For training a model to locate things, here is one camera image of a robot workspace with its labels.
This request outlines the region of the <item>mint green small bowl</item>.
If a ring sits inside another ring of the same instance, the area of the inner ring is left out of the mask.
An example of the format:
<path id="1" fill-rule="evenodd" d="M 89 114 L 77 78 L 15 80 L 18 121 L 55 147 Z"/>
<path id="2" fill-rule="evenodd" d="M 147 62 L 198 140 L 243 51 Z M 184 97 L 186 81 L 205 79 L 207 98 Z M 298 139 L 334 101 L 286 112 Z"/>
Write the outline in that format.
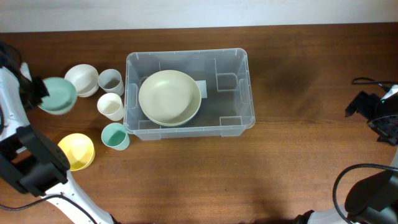
<path id="1" fill-rule="evenodd" d="M 50 77 L 44 79 L 44 85 L 49 96 L 42 98 L 40 109 L 54 115 L 62 115 L 72 110 L 78 96 L 71 82 L 60 77 Z"/>

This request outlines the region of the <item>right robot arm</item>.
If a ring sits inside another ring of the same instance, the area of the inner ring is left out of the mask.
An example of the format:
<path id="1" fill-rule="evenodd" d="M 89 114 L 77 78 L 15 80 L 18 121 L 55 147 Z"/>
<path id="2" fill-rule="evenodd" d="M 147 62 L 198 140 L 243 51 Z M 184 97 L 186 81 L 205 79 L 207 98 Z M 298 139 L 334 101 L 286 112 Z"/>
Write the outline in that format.
<path id="1" fill-rule="evenodd" d="M 386 94 L 360 92 L 345 109 L 345 116 L 359 113 L 379 135 L 377 141 L 397 146 L 397 83 L 376 82 Z M 344 207 L 336 198 L 338 184 L 345 174 L 360 168 L 381 172 L 360 180 L 346 196 Z M 391 223 L 397 224 L 397 156 L 390 165 L 356 164 L 345 168 L 335 180 L 332 190 L 334 207 L 326 211 L 310 210 L 298 215 L 294 223 Z"/>

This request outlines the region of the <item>beige bowl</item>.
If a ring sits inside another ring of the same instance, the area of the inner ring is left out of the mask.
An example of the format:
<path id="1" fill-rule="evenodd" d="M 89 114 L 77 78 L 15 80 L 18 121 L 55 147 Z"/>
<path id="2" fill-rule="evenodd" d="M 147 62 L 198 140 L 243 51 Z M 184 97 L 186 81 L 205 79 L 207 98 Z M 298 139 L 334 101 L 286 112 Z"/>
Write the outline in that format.
<path id="1" fill-rule="evenodd" d="M 177 111 L 201 106 L 201 93 L 195 80 L 177 70 L 155 72 L 139 90 L 142 112 L 149 110 Z"/>
<path id="2" fill-rule="evenodd" d="M 199 110 L 199 108 L 186 108 L 177 111 L 149 110 L 144 111 L 144 114 L 161 126 L 180 126 L 189 122 Z"/>

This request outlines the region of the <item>mint green cup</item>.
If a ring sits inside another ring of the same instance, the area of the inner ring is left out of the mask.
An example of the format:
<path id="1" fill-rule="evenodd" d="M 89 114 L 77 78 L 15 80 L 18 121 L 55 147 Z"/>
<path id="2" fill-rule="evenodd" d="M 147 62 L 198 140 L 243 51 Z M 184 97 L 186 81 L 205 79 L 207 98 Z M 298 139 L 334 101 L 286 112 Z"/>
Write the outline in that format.
<path id="1" fill-rule="evenodd" d="M 123 151 L 130 145 L 129 134 L 121 123 L 107 125 L 101 133 L 101 140 L 107 147 Z"/>

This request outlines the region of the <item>clear plastic storage bin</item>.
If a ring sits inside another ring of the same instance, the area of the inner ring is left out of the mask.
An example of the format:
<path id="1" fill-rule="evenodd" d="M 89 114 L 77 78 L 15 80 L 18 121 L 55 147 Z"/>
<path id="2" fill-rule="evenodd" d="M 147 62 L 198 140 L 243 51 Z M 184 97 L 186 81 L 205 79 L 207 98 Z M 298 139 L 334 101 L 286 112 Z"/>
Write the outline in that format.
<path id="1" fill-rule="evenodd" d="M 161 70 L 178 70 L 195 81 L 206 81 L 207 98 L 201 99 L 198 113 L 182 126 L 161 126 L 141 110 L 141 85 Z M 126 58 L 124 108 L 128 133 L 145 141 L 240 136 L 256 121 L 248 55 L 240 48 L 131 53 Z"/>

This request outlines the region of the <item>white small bowl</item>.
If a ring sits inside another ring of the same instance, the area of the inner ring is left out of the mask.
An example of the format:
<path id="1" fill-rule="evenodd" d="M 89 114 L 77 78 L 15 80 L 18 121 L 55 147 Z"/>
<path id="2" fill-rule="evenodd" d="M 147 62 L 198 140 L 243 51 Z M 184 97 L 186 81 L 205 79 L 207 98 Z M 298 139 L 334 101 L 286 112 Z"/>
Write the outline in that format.
<path id="1" fill-rule="evenodd" d="M 64 76 L 64 79 L 74 85 L 77 95 L 82 98 L 92 96 L 98 91 L 98 78 L 97 69 L 88 64 L 75 65 Z"/>

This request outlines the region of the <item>yellow small bowl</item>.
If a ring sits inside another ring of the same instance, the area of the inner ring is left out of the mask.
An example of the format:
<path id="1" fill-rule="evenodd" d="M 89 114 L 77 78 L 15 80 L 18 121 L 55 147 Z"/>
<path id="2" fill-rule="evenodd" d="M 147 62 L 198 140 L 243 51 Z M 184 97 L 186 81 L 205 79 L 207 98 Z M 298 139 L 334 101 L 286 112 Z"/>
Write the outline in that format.
<path id="1" fill-rule="evenodd" d="M 69 134 L 58 143 L 58 147 L 66 155 L 71 171 L 86 169 L 94 161 L 93 141 L 84 134 Z"/>

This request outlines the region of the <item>grey cup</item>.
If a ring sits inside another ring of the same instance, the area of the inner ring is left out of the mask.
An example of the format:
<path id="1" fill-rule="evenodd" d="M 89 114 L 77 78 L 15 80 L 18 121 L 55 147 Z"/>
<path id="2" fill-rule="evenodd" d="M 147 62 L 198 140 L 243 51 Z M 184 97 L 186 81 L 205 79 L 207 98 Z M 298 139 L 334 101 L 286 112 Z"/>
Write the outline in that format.
<path id="1" fill-rule="evenodd" d="M 107 69 L 100 73 L 98 85 L 107 93 L 122 96 L 125 90 L 121 73 L 115 69 Z"/>

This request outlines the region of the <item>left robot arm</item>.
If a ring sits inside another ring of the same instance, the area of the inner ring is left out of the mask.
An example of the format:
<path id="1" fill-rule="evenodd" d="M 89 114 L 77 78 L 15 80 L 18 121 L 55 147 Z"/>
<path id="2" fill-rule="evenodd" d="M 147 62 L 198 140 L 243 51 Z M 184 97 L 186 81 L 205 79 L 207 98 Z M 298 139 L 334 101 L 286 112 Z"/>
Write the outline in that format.
<path id="1" fill-rule="evenodd" d="M 1 42 L 1 178 L 18 192 L 38 197 L 21 210 L 49 202 L 73 223 L 116 223 L 77 184 L 65 153 L 28 120 L 27 111 L 62 98 L 30 74 L 15 47 Z"/>

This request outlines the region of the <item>cream cup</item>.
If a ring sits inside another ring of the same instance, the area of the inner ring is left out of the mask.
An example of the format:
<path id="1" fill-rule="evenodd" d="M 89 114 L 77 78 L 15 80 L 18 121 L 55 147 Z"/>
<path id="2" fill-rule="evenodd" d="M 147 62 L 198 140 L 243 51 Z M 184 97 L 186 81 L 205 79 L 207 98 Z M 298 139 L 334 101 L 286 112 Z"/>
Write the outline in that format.
<path id="1" fill-rule="evenodd" d="M 119 95 L 106 93 L 97 102 L 98 111 L 111 121 L 120 121 L 124 118 L 124 103 Z"/>

